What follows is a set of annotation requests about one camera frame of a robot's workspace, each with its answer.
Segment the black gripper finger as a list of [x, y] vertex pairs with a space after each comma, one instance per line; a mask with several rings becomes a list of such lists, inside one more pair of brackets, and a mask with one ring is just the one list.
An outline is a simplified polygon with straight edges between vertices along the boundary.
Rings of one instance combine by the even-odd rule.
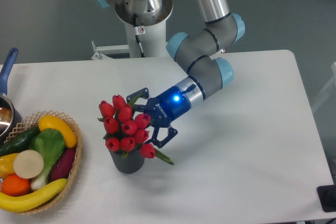
[[146, 104], [136, 104], [137, 100], [140, 98], [145, 100], [149, 99], [148, 88], [143, 88], [127, 96], [126, 102], [133, 111], [144, 111], [146, 109]]
[[178, 134], [178, 130], [169, 126], [167, 128], [154, 127], [151, 138], [145, 141], [146, 144], [153, 144], [156, 147], [164, 147], [171, 139]]

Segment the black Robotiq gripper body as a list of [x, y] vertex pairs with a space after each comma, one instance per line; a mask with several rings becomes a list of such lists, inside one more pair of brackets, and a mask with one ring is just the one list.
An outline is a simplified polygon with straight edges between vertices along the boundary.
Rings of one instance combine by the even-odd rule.
[[143, 112], [154, 120], [153, 127], [169, 127], [171, 122], [191, 109], [187, 90], [172, 86], [160, 95], [149, 98]]

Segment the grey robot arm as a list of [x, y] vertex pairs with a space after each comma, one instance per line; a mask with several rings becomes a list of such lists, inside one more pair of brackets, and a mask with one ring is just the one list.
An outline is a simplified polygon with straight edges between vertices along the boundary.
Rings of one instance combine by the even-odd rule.
[[151, 98], [146, 89], [131, 95], [147, 100], [146, 105], [134, 108], [151, 116], [154, 131], [150, 142], [163, 147], [177, 134], [171, 127], [174, 120], [232, 82], [229, 62], [211, 56], [240, 39], [245, 24], [230, 11], [227, 0], [197, 0], [205, 28], [195, 36], [177, 33], [167, 39], [166, 20], [173, 10], [172, 0], [96, 1], [102, 8], [114, 7], [124, 23], [130, 57], [169, 54], [187, 75], [157, 97]]

